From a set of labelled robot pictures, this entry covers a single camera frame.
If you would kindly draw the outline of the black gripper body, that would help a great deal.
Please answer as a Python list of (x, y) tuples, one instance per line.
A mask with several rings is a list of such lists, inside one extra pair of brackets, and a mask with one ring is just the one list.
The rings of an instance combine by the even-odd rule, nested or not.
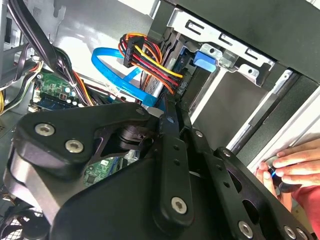
[[(70, 198), (54, 218), (52, 240), (167, 240), (155, 224), (155, 161), (126, 167)], [(176, 240), (230, 240), (221, 205), (207, 182), (190, 175), (194, 220)]]

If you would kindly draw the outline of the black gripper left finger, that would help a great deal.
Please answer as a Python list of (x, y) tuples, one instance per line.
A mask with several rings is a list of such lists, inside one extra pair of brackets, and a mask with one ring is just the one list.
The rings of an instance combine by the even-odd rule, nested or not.
[(91, 187), (83, 182), (89, 164), (137, 150), (140, 159), (129, 166), (155, 162), (153, 220), (161, 228), (188, 227), (194, 207), (176, 103), (166, 95), (158, 109), (157, 117), (127, 102), (25, 115), (16, 125), (8, 165), (24, 188), (21, 198), (33, 197), (53, 225), (62, 206)]

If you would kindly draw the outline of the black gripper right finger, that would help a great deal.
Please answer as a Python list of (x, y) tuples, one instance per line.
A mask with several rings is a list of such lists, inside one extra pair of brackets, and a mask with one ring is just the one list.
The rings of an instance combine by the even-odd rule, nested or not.
[(306, 228), (229, 150), (212, 150), (176, 105), (187, 144), (194, 222), (185, 240), (310, 240)]

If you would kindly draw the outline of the person's left hand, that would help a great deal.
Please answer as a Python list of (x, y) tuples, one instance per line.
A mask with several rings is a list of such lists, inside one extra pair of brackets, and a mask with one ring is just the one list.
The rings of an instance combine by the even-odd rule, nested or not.
[(256, 169), (254, 175), (256, 178), (271, 192), (271, 194), (282, 203), (282, 205), (291, 212), (293, 200), (291, 193), (280, 193), (276, 194), (275, 186), (271, 174), (268, 172), (269, 167), (265, 162), (261, 162), (259, 167)]

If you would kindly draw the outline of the person's right hand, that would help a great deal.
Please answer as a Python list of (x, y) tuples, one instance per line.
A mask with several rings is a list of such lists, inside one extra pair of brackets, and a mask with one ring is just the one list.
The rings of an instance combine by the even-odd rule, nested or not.
[(315, 139), (304, 144), (278, 152), (273, 162), (275, 174), (290, 185), (303, 187), (320, 184), (320, 140)]

